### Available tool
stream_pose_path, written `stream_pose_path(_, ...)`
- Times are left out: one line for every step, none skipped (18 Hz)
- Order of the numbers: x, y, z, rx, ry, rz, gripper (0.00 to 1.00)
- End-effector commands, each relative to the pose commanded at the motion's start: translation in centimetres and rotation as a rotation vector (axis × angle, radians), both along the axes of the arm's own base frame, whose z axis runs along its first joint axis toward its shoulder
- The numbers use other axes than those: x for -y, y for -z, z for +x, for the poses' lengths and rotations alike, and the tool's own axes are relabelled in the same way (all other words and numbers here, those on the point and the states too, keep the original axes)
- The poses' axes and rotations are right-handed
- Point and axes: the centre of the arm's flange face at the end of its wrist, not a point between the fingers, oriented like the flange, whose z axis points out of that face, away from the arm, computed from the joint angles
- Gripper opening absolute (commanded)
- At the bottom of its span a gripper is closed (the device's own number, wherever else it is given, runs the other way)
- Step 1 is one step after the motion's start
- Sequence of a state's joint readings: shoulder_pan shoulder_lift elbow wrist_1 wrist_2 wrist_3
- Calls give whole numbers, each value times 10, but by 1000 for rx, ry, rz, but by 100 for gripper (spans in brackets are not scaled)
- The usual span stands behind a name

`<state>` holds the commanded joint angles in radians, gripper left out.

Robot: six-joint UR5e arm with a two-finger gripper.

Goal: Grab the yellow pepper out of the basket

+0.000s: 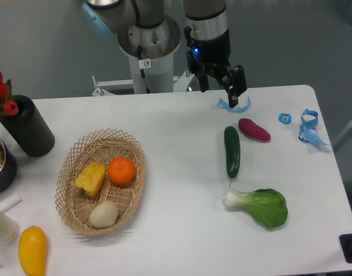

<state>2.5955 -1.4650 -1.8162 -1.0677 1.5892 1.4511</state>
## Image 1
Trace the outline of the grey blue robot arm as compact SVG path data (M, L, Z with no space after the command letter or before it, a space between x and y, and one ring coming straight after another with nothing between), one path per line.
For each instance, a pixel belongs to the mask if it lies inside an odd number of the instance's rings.
M200 90L213 78L227 92L231 108L247 90L244 68L232 66L225 1L183 1L186 26L164 13L163 1L85 1L82 9L103 36L116 34L128 56L136 94L174 90L174 53L184 37L188 71Z

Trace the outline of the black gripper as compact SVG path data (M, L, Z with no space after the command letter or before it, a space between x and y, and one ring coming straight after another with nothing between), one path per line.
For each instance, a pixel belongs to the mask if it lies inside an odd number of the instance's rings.
M229 29L222 35L211 40L197 40L192 37L192 28L186 26L183 29L187 46L190 49L186 53L188 70L195 74L202 93L209 89L208 75L216 78L219 85L228 94L229 107L238 105L238 98L247 90L244 67L230 66L229 55L231 53Z

